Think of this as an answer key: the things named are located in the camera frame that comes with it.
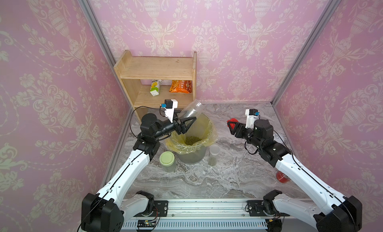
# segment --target shelf board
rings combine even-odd
[[[122,79],[193,80],[193,57],[131,57]]]
[[[165,99],[175,99],[178,101],[178,108],[183,109],[193,101],[193,93],[172,93],[169,92],[170,86],[160,86],[160,94],[152,96],[150,93],[151,86],[142,85],[135,100],[134,107],[149,106],[158,108]]]

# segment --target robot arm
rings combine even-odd
[[[354,196],[347,198],[319,179],[288,148],[274,140],[273,127],[269,121],[258,118],[253,127],[248,123],[239,123],[236,119],[228,120],[227,126],[235,137],[245,139],[246,143],[255,146],[262,159],[294,181],[317,205],[314,207],[274,190],[264,197],[266,210],[270,214],[279,212],[292,215],[317,228],[319,232],[360,230],[360,201]]]
[[[138,174],[156,155],[160,147],[159,139],[175,131],[185,134],[196,117],[178,119],[174,110],[176,100],[165,100],[165,121],[158,120],[154,114],[146,114],[141,119],[141,133],[127,161],[101,188],[96,195],[88,194],[82,201],[81,228],[89,232],[118,232],[124,220],[138,213],[149,215],[153,210],[154,196],[144,191],[123,202],[124,196]]]

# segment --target jar lid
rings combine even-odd
[[[164,152],[160,155],[160,163],[165,167],[172,165],[174,160],[174,154],[170,151]]]
[[[210,146],[209,150],[210,150],[210,154],[211,154],[211,155],[218,155],[218,154],[219,154],[219,151],[220,151],[221,149],[219,148],[218,145],[214,144],[214,145],[211,145],[211,146]]]

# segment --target red cup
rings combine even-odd
[[[276,173],[276,178],[279,180],[279,182],[281,183],[287,183],[288,181],[290,181],[291,179],[289,177],[287,177],[284,173],[282,172],[277,172]]]

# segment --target glass jar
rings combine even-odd
[[[160,155],[160,163],[162,169],[166,172],[174,172],[176,163],[174,154],[170,151],[166,151]]]
[[[215,166],[217,164],[217,157],[218,157],[218,154],[219,154],[219,151],[221,149],[219,148],[218,145],[212,145],[210,146],[209,148],[209,159],[208,159],[208,164],[210,166]]]

